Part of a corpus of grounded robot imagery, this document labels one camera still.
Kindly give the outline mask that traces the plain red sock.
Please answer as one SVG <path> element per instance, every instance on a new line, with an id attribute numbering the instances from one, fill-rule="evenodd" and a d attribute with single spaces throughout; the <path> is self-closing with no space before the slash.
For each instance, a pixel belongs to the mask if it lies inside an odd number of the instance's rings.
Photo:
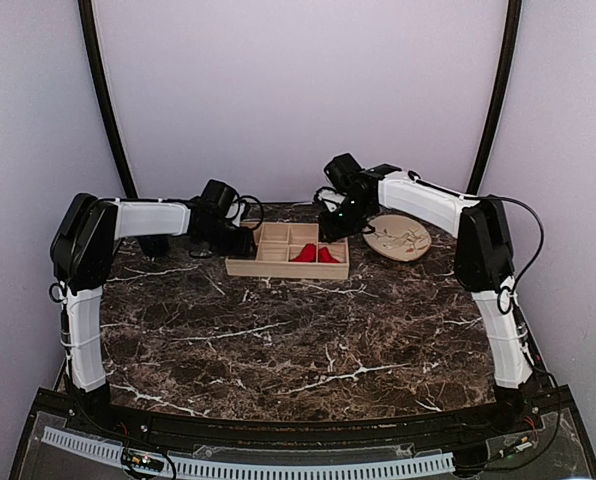
<path id="1" fill-rule="evenodd" d="M 318 250 L 318 262 L 328 264 L 338 264 L 339 260 L 334 257 L 328 247 L 321 247 Z"/>

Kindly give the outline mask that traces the wooden compartment tray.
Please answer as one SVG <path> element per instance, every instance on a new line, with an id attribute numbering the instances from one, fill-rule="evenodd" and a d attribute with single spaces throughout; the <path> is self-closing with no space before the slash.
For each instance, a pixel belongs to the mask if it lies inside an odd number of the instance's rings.
<path id="1" fill-rule="evenodd" d="M 253 232 L 255 250 L 251 258 L 227 258 L 227 274 L 239 277 L 284 279 L 346 280 L 349 275 L 349 246 L 346 239 L 333 243 L 319 240 L 317 223 L 263 222 Z M 314 263 L 294 263 L 307 243 L 317 247 Z M 318 262 L 318 250 L 328 247 L 338 264 Z"/>

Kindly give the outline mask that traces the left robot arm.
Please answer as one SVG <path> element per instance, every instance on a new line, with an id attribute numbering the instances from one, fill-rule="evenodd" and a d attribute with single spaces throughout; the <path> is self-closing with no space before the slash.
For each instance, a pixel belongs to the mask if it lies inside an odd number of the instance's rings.
<path id="1" fill-rule="evenodd" d="M 254 231 L 240 223 L 231 198 L 213 201 L 126 200 L 74 197 L 50 248 L 61 305 L 61 344 L 67 374 L 76 389 L 90 393 L 107 384 L 102 360 L 100 305 L 116 245 L 125 238 L 188 236 L 220 256 L 248 256 Z"/>

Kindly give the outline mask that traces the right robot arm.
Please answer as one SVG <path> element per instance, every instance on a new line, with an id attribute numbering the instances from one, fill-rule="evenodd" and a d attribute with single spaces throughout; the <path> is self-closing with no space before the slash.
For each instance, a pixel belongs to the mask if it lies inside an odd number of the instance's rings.
<path id="1" fill-rule="evenodd" d="M 353 156 L 333 158 L 324 168 L 329 181 L 314 196 L 322 206 L 320 237 L 327 242 L 359 234 L 383 208 L 430 223 L 456 240 L 453 273 L 471 293 L 484 322 L 497 386 L 518 389 L 533 373 L 517 300 L 520 273 L 505 198 L 459 193 L 422 179 L 414 171 L 381 164 L 361 167 Z"/>

